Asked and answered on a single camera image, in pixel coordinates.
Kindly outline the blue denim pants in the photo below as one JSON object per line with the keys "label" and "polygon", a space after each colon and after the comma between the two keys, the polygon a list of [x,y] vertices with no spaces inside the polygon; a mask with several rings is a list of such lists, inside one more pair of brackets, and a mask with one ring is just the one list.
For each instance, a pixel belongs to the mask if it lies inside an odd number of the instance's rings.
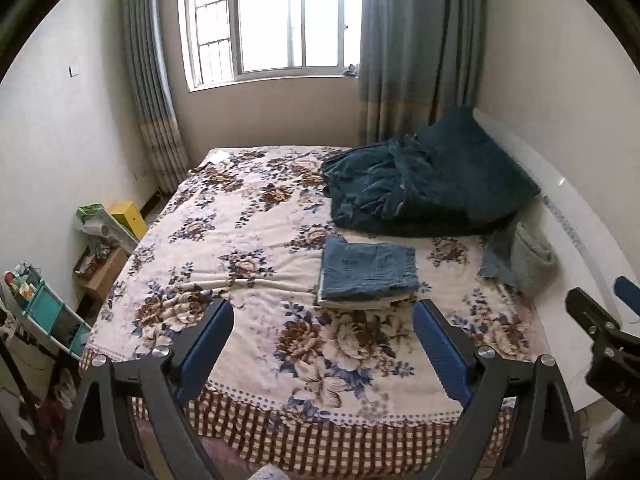
{"label": "blue denim pants", "polygon": [[320,297],[373,301],[413,292],[420,285],[416,250],[393,243],[351,243],[329,236],[320,271]]}

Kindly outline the white headboard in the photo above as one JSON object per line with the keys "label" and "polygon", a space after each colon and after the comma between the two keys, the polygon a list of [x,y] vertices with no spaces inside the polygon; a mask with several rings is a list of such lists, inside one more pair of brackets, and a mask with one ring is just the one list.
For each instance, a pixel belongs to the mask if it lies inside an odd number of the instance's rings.
{"label": "white headboard", "polygon": [[637,336],[639,317],[614,294],[620,276],[636,282],[623,251],[576,188],[515,133],[479,108],[477,123],[534,179],[540,195],[523,210],[523,220],[544,234],[559,260],[558,273],[534,300],[552,356],[558,362],[575,410],[597,402],[600,394],[585,382],[591,339],[567,314],[564,299],[583,289],[625,332]]}

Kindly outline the grey folded cloth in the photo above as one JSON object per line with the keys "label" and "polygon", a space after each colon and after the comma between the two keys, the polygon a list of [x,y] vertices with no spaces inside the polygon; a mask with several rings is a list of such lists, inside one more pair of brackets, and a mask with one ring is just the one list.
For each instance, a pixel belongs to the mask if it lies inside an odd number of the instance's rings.
{"label": "grey folded cloth", "polygon": [[525,222],[515,221],[488,237],[478,275],[533,299],[550,284],[558,266],[548,240]]}

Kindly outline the teal storage rack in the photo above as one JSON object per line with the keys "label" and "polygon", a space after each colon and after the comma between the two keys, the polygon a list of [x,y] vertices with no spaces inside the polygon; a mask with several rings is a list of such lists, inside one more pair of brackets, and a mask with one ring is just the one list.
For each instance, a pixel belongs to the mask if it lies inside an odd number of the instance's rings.
{"label": "teal storage rack", "polygon": [[2,281],[17,306],[18,318],[33,328],[37,336],[80,360],[91,326],[58,296],[39,270],[21,263],[6,270]]}

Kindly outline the wooden bedside stand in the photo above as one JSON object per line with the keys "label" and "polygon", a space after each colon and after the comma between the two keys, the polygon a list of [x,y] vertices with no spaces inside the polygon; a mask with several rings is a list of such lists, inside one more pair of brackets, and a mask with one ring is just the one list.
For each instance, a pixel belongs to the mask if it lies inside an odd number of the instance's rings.
{"label": "wooden bedside stand", "polygon": [[112,248],[104,260],[93,260],[87,270],[81,273],[80,268],[88,255],[88,250],[85,250],[74,267],[76,284],[92,299],[104,302],[122,272],[128,255],[122,248]]}

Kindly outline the floral bed blanket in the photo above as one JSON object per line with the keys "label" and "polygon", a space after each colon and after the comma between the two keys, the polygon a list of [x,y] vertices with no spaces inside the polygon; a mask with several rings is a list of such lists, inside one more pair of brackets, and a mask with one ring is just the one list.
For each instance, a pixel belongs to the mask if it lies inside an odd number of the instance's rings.
{"label": "floral bed blanket", "polygon": [[227,300],[232,333],[186,406],[209,451],[307,478],[402,476],[427,467],[461,408],[416,338],[410,300],[319,302],[324,245],[337,234],[321,166],[336,154],[210,151],[116,278],[84,359],[143,358]]}

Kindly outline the dark teal blanket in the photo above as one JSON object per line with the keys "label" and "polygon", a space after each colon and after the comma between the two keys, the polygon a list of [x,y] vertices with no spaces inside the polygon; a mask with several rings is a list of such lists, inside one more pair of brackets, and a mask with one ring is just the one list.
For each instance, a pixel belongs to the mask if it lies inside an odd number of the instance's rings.
{"label": "dark teal blanket", "polygon": [[467,106],[414,136],[332,156],[321,174],[336,226],[396,237],[489,234],[540,192]]}

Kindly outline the yellow box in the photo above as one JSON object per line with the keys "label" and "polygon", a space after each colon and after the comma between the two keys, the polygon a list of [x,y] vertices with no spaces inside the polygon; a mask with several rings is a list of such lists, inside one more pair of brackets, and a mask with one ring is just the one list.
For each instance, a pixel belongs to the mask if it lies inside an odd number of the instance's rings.
{"label": "yellow box", "polygon": [[124,226],[136,240],[142,240],[148,226],[132,200],[114,204],[108,210],[110,215]]}

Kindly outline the left grey curtain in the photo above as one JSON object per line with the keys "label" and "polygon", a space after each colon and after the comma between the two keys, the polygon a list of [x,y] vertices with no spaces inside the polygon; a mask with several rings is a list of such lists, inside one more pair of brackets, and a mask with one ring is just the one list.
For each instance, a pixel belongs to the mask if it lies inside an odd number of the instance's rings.
{"label": "left grey curtain", "polygon": [[189,171],[166,70],[158,0],[122,0],[125,54],[143,144],[160,190],[177,191]]}

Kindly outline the grey curtain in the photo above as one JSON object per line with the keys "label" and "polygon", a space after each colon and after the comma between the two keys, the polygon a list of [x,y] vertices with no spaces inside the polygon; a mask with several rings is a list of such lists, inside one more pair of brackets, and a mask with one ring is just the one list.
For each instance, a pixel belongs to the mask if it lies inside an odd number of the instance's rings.
{"label": "grey curtain", "polygon": [[122,0],[125,54],[143,144],[160,190],[177,191],[189,171],[166,70],[158,0]]}
{"label": "grey curtain", "polygon": [[485,36],[486,0],[362,0],[360,144],[474,105]]}

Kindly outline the right grey curtain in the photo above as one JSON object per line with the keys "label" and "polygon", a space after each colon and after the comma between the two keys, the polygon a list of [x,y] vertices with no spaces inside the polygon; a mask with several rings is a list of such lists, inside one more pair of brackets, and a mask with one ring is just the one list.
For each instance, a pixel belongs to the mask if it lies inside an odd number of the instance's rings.
{"label": "right grey curtain", "polygon": [[486,0],[362,0],[360,144],[474,105],[485,36]]}

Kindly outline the window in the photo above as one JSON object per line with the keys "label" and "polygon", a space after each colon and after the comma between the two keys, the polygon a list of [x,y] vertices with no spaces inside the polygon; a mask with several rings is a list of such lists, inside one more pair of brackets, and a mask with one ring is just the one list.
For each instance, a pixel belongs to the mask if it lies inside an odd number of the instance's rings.
{"label": "window", "polygon": [[178,0],[192,91],[288,77],[355,77],[362,0]]}

